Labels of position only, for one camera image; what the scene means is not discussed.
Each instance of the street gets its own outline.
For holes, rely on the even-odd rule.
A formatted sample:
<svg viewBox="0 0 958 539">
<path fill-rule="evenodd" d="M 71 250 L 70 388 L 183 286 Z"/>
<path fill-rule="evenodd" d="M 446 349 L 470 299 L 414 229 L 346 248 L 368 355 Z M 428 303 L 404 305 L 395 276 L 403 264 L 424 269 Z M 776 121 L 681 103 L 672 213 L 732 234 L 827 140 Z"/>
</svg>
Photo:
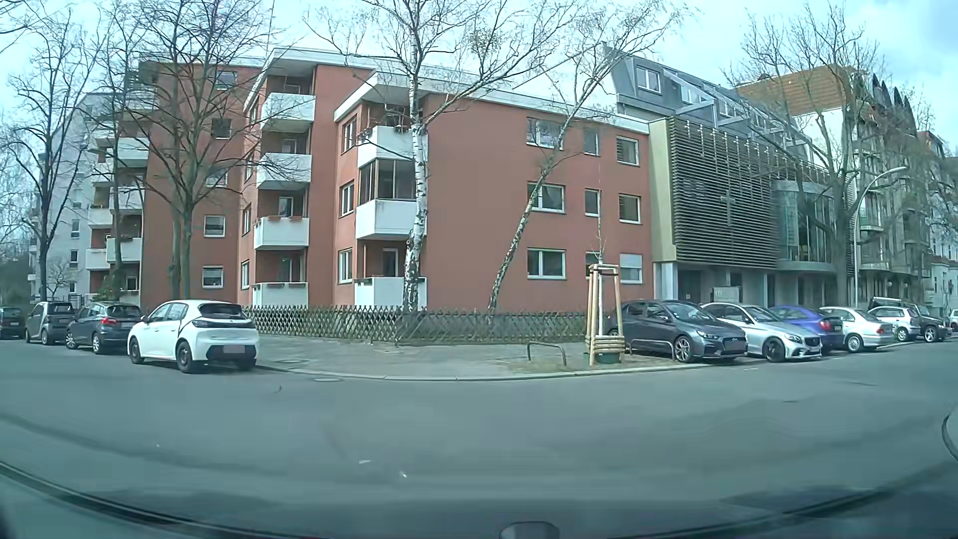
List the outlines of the street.
<svg viewBox="0 0 958 539">
<path fill-rule="evenodd" d="M 563 538 L 661 533 L 929 474 L 954 495 L 943 421 L 958 402 L 956 352 L 915 343 L 808 363 L 415 383 L 186 376 L 3 341 L 0 462 L 97 499 L 276 535 L 496 537 L 521 521 Z M 2 510 L 16 537 L 41 536 L 30 529 L 51 523 L 20 489 L 0 482 Z"/>
</svg>

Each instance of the wooden tree guard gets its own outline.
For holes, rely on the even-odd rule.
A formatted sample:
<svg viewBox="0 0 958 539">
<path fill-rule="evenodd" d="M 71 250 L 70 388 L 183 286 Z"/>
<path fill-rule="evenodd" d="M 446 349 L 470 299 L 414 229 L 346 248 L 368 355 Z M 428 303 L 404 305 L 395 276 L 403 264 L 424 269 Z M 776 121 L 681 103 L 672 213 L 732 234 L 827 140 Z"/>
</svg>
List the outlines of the wooden tree guard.
<svg viewBox="0 0 958 539">
<path fill-rule="evenodd" d="M 615 316 L 619 335 L 603 335 L 603 313 L 599 309 L 599 282 L 603 277 L 612 277 L 615 289 Z M 589 365 L 596 364 L 596 354 L 618 354 L 619 362 L 626 351 L 626 337 L 622 327 L 622 294 L 620 290 L 619 267 L 612 264 L 593 264 L 589 266 L 589 294 L 586 307 L 585 341 L 589 347 Z"/>
</svg>

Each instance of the blue car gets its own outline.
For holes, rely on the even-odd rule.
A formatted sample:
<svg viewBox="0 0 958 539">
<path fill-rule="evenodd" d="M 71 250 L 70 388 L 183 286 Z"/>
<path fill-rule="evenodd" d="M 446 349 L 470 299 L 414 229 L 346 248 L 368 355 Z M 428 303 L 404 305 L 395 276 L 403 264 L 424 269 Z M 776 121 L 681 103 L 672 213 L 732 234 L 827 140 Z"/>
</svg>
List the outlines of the blue car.
<svg viewBox="0 0 958 539">
<path fill-rule="evenodd" d="M 822 354 L 845 346 L 845 331 L 839 316 L 800 305 L 780 305 L 768 310 L 790 324 L 817 333 L 822 340 Z"/>
</svg>

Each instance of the sidewalk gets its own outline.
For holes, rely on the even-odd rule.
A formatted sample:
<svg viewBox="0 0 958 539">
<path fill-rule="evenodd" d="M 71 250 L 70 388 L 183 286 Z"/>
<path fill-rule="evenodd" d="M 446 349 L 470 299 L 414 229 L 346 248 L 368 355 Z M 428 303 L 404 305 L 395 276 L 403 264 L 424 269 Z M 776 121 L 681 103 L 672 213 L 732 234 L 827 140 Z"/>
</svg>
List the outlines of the sidewalk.
<svg viewBox="0 0 958 539">
<path fill-rule="evenodd" d="M 258 365 L 304 374 L 325 374 L 378 379 L 523 379 L 573 376 L 574 373 L 621 371 L 635 367 L 649 370 L 695 368 L 702 363 L 682 365 L 664 356 L 625 356 L 612 365 L 589 367 L 583 356 L 585 344 L 567 342 L 567 366 L 557 348 L 533 345 L 526 359 L 523 344 L 460 344 L 435 346 L 393 346 L 387 343 L 347 342 L 260 335 Z M 744 358 L 737 363 L 753 363 Z"/>
</svg>

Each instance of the wooden lattice fence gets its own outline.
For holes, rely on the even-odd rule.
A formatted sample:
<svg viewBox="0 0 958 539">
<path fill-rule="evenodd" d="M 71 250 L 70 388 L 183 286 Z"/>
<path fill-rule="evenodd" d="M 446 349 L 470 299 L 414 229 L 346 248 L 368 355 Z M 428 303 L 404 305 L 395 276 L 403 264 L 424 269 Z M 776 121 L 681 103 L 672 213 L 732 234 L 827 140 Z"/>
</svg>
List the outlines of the wooden lattice fence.
<svg viewBox="0 0 958 539">
<path fill-rule="evenodd" d="M 265 334 L 397 344 L 568 342 L 585 337 L 585 313 L 502 313 L 391 307 L 247 307 Z"/>
</svg>

